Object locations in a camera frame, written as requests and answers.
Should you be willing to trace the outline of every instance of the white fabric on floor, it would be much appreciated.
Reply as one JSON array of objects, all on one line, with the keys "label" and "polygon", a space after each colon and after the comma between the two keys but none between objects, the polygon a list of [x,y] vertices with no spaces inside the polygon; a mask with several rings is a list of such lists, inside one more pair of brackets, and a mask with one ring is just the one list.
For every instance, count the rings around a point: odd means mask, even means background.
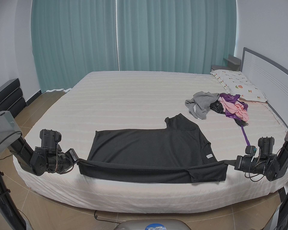
[{"label": "white fabric on floor", "polygon": [[[209,111],[205,120],[188,113],[185,100],[198,91],[225,92],[212,75],[171,72],[91,72],[61,97],[26,136],[34,149],[41,145],[41,129],[62,134],[63,151],[74,148],[87,159],[95,130],[164,129],[166,117],[182,113],[200,126],[211,142],[217,160],[245,154],[245,139],[233,119]],[[275,138],[274,153],[284,142],[285,129],[260,102],[248,102],[246,134],[252,145],[262,136]],[[108,181],[72,172],[34,176],[14,164],[28,187],[51,199],[73,206],[133,213],[203,212],[275,192],[288,181],[287,174],[273,182],[254,183],[229,166],[222,182],[192,184],[145,184]]]}]

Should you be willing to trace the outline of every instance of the pillow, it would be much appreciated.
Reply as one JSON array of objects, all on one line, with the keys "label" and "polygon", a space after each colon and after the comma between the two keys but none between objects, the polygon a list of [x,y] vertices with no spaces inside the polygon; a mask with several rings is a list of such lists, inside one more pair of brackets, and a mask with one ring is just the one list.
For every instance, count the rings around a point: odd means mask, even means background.
[{"label": "pillow", "polygon": [[240,94],[240,97],[247,101],[267,101],[264,94],[241,71],[214,70],[211,74],[232,95]]}]

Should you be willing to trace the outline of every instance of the gray garment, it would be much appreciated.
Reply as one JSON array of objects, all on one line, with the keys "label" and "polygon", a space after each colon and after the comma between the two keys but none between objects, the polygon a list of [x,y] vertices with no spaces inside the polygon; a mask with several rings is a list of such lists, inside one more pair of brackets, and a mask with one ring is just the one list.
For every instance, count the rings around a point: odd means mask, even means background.
[{"label": "gray garment", "polygon": [[191,100],[186,100],[185,105],[195,118],[202,120],[206,118],[206,114],[210,109],[210,104],[217,101],[218,98],[218,93],[204,93],[203,91],[200,91],[195,93]]}]

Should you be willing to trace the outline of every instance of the teal curtain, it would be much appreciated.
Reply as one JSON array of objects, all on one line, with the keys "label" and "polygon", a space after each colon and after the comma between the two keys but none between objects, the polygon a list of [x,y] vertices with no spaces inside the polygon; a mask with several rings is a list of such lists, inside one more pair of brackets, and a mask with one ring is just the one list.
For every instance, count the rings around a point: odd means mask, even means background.
[{"label": "teal curtain", "polygon": [[91,71],[118,70],[115,0],[33,0],[31,37],[42,92]]},{"label": "teal curtain", "polygon": [[234,55],[236,0],[117,0],[120,70],[207,74]]}]

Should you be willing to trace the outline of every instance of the white headboard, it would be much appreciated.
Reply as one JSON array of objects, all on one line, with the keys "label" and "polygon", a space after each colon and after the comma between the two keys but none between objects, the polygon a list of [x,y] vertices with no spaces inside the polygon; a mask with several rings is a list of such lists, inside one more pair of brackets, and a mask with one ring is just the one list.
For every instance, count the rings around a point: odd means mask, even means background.
[{"label": "white headboard", "polygon": [[268,99],[268,105],[287,126],[288,70],[271,59],[244,47],[240,71],[264,93]]}]

